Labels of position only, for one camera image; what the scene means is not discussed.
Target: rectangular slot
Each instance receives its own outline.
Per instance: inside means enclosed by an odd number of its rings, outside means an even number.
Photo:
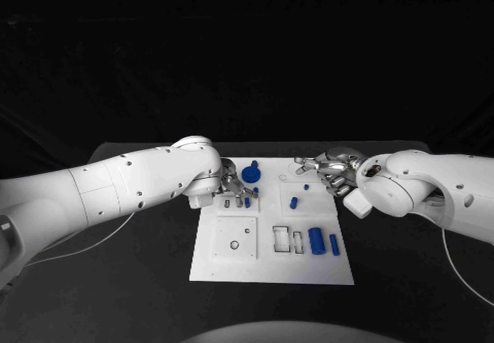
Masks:
[[[291,252],[288,227],[272,227],[272,233],[275,235],[275,252]]]
[[[295,254],[304,254],[304,246],[301,245],[301,232],[293,232],[293,247]]]

